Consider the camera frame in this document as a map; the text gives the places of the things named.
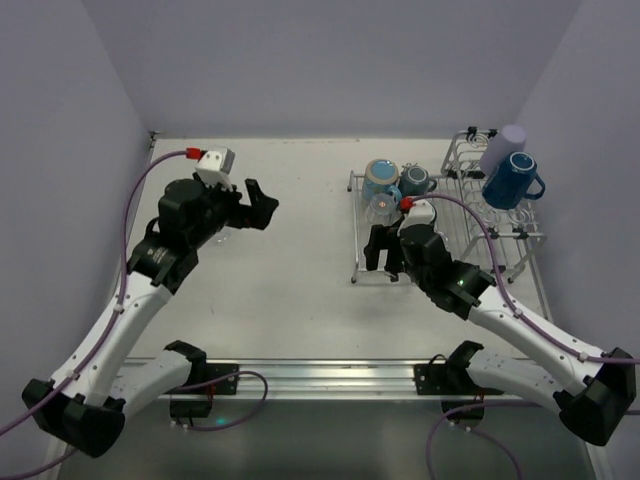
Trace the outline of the light blue mug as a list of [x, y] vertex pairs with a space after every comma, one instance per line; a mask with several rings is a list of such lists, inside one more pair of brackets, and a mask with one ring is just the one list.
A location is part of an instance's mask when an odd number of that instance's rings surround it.
[[402, 193], [398, 188], [400, 173], [397, 165], [386, 159], [374, 159], [365, 169], [362, 186], [362, 200], [368, 204], [377, 194], [388, 194], [399, 203]]

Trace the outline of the dark green mug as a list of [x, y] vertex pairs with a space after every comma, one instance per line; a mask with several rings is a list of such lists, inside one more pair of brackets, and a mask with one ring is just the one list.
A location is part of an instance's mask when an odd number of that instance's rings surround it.
[[420, 196], [434, 191], [437, 180], [419, 165], [405, 165], [400, 175], [398, 188], [404, 197]]

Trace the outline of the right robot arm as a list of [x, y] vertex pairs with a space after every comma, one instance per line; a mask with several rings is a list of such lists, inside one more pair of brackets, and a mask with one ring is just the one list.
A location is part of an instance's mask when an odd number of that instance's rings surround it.
[[493, 333], [533, 361], [510, 372], [479, 348], [457, 349], [454, 377], [544, 406], [580, 439], [606, 445], [636, 399], [636, 358], [606, 351], [561, 330], [514, 299], [502, 281], [452, 258], [430, 224], [374, 225], [364, 248], [369, 267], [387, 251], [392, 274], [407, 274], [439, 309]]

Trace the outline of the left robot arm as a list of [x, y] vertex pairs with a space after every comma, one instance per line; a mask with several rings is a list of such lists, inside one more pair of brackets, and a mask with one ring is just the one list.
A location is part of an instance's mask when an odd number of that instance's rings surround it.
[[22, 399], [41, 430], [98, 458], [117, 441], [128, 419], [172, 391], [203, 387], [206, 354], [183, 341], [131, 374], [118, 373], [133, 346], [198, 264], [198, 250], [225, 227], [265, 229], [279, 206], [258, 182], [208, 186], [198, 177], [169, 183], [158, 215], [126, 263], [115, 297], [72, 356], [47, 381], [32, 379]]

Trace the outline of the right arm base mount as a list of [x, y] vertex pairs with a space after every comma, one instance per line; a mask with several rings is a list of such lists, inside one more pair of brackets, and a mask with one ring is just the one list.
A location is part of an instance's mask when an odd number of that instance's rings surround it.
[[441, 400], [443, 413], [472, 403], [480, 403], [489, 396], [502, 396], [503, 391], [476, 385], [467, 368], [478, 351], [480, 343], [465, 340], [448, 357], [436, 354], [426, 363], [413, 365], [413, 381], [419, 396], [470, 397], [470, 400]]

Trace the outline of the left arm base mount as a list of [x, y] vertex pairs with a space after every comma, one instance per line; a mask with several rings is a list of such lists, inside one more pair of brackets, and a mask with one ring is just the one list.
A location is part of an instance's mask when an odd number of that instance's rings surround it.
[[[170, 394], [177, 394], [177, 400], [169, 402], [169, 415], [176, 423], [194, 425], [195, 419], [206, 419], [213, 409], [216, 395], [235, 395], [238, 378], [234, 375], [239, 371], [237, 363], [209, 363], [206, 353], [183, 341], [176, 340], [165, 346], [165, 350], [179, 353], [190, 363], [190, 371], [185, 391], [178, 388], [170, 390]], [[194, 388], [194, 385], [209, 380], [218, 379], [225, 375], [234, 374], [214, 385]]]

